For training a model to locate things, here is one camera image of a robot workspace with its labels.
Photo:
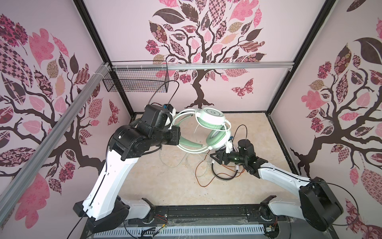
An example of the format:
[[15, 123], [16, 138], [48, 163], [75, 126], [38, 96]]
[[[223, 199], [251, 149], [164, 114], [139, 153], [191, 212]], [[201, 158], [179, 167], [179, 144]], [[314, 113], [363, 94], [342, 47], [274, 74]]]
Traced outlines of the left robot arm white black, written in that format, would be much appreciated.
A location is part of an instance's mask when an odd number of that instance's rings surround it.
[[119, 191], [133, 166], [144, 155], [151, 154], [162, 145], [178, 145], [180, 128], [171, 126], [176, 110], [171, 104], [146, 105], [141, 118], [119, 127], [108, 141], [105, 164], [89, 196], [77, 202], [73, 210], [80, 217], [87, 217], [81, 238], [110, 231], [125, 220], [140, 219], [150, 223], [155, 206], [145, 198], [127, 200]]

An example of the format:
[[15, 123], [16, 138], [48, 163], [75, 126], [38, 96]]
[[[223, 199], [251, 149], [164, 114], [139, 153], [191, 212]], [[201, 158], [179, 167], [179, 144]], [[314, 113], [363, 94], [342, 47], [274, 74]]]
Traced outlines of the mint green headphones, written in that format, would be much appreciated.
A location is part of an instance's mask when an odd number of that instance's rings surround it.
[[180, 143], [177, 147], [189, 154], [201, 154], [213, 149], [224, 148], [231, 137], [232, 124], [226, 119], [223, 112], [214, 108], [186, 109], [179, 112], [174, 118], [169, 129], [173, 126], [180, 126], [188, 118], [194, 118], [199, 126], [210, 130], [205, 144], [190, 141], [180, 137]]

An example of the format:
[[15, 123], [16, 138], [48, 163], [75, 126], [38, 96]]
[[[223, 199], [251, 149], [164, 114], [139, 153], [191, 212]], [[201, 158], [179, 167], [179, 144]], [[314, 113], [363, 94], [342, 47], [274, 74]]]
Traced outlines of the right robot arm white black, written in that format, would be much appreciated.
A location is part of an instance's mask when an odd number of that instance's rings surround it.
[[249, 174], [272, 182], [296, 196], [296, 200], [277, 200], [269, 196], [261, 203], [260, 214], [266, 221], [275, 216], [287, 216], [305, 220], [318, 231], [326, 231], [343, 213], [338, 199], [322, 178], [298, 176], [282, 170], [267, 160], [258, 157], [253, 144], [247, 140], [239, 141], [238, 149], [221, 149], [212, 153], [214, 163], [242, 166]]

